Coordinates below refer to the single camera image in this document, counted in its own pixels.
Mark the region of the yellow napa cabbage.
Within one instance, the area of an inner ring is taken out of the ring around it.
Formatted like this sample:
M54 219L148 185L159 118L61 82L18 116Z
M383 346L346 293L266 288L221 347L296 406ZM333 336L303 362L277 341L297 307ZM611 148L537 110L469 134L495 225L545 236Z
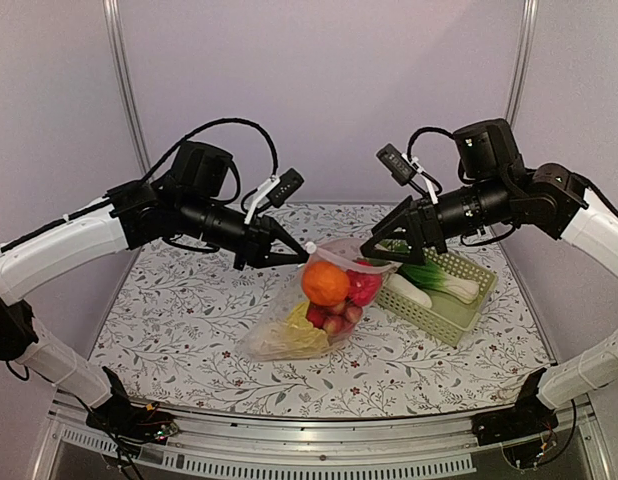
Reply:
M284 319L260 320L240 342L255 361L309 359L331 347L327 333L306 318L310 303L297 304Z

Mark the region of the red bell pepper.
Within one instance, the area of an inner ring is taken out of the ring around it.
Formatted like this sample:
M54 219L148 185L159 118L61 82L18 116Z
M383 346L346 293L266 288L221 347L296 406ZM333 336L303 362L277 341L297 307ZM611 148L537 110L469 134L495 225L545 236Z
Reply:
M346 301L358 307L369 305L383 284L383 274L366 260L349 260L346 275L349 279Z

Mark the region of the clear zip top bag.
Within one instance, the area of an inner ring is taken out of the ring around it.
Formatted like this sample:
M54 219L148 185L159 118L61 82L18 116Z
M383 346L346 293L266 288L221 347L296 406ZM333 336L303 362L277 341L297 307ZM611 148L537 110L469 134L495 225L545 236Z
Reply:
M398 265L365 258L361 239L307 244L308 262L240 341L254 361L324 355L350 337Z

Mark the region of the orange fruit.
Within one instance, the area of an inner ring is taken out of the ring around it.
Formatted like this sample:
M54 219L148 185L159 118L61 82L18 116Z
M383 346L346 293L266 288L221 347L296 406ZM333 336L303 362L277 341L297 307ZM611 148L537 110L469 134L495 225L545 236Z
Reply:
M336 265L328 261L316 261L304 268L301 287L311 302L331 307L346 299L350 280Z

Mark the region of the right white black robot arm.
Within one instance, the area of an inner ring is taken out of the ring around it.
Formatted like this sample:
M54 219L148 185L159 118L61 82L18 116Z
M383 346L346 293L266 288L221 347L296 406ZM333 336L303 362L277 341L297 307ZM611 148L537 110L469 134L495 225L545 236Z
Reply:
M474 123L455 132L435 130L455 143L462 187L407 197L372 229L361 247L367 258L422 264L425 249L446 252L450 238L472 236L502 223L533 225L586 253L618 278L618 210L589 179L547 163L528 168L510 124ZM472 419L479 445L501 443L556 427L563 404L618 379L618 329L562 364L525 378L515 403Z

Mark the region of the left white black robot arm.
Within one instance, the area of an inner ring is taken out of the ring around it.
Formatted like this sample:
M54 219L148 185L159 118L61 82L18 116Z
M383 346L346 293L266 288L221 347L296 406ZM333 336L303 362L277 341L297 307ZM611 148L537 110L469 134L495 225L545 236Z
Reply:
M292 169L272 174L249 209L239 212L220 196L225 178L236 171L229 152L186 141L158 179L120 185L84 209L0 245L0 361L29 368L74 395L94 429L134 444L163 443L176 434L172 415L153 404L134 406L118 376L51 334L26 296L92 260L158 239L174 244L180 235L199 239L204 254L231 252L236 269L306 262L304 248L266 215L302 185L302 176Z

